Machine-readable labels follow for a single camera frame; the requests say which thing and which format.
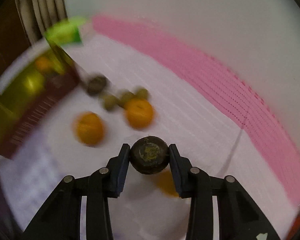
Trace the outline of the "orange tangerine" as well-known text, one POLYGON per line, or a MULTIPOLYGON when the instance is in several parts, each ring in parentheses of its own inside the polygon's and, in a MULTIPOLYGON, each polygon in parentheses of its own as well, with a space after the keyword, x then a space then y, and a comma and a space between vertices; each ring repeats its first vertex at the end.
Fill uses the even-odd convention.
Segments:
POLYGON ((163 194, 169 197, 179 197, 179 194, 175 189, 175 184, 170 169, 166 168, 163 171, 155 174, 153 180, 156 187, 163 194))
POLYGON ((47 73, 53 70, 53 62, 45 56, 37 58, 34 64, 36 69, 42 73, 47 73))
POLYGON ((130 127, 144 129, 154 119, 154 108, 146 99, 132 99, 125 104, 125 118, 130 127))
POLYGON ((74 119, 73 132, 76 139, 87 146, 96 146, 106 134, 103 120, 94 112, 82 112, 74 119))

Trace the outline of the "dark mangosteen large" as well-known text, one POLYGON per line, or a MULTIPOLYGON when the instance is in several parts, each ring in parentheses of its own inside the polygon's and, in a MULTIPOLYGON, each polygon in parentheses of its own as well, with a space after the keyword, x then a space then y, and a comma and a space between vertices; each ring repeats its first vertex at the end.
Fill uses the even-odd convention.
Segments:
POLYGON ((136 141, 129 151, 131 165, 141 174, 152 175, 164 170, 170 162, 168 146, 159 137, 147 136, 136 141))

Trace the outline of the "red gold toffee tin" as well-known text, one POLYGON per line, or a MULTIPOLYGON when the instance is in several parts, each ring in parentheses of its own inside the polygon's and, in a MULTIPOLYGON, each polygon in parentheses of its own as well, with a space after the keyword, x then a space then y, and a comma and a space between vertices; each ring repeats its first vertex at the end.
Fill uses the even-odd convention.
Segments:
POLYGON ((51 108, 79 84, 75 61, 58 45, 39 55, 53 70, 39 72, 34 59, 0 94, 0 155, 10 159, 51 108))

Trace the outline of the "brown kiwi fruit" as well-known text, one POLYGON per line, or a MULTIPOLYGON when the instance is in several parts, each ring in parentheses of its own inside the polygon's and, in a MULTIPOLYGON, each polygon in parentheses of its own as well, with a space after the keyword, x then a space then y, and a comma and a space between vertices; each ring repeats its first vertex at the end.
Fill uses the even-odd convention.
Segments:
POLYGON ((149 98, 149 92, 144 87, 137 87, 134 91, 134 94, 139 99, 148 100, 148 98, 149 98))
POLYGON ((124 90, 119 96, 118 105, 124 108, 125 105, 133 98, 135 98, 135 94, 128 90, 124 90))
POLYGON ((102 97, 102 103, 106 111, 112 111, 117 106, 117 97, 112 94, 105 94, 102 97))

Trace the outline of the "purple checked tablecloth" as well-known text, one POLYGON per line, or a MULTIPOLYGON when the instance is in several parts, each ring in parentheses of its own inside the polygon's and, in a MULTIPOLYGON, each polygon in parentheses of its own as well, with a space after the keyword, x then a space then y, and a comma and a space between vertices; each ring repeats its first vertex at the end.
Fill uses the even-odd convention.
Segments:
POLYGON ((41 44, 0 93, 22 239, 282 239, 300 154, 264 103, 170 37, 41 44))

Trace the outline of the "green tissue pack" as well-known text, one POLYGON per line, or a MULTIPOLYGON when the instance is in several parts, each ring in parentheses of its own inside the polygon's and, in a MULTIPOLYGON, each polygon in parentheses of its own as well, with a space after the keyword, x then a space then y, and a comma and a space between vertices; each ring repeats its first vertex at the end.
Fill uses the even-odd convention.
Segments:
POLYGON ((47 29, 44 37, 48 43, 58 46, 81 43, 80 27, 86 24, 87 21, 86 18, 79 16, 65 18, 47 29))

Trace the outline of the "beige striped curtain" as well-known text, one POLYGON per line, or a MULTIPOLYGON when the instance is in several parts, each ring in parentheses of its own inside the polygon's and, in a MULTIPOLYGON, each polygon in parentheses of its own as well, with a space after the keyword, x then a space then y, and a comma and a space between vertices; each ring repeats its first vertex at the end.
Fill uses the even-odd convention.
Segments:
POLYGON ((39 41, 55 23, 67 18, 64 0, 15 0, 15 4, 30 44, 39 41))

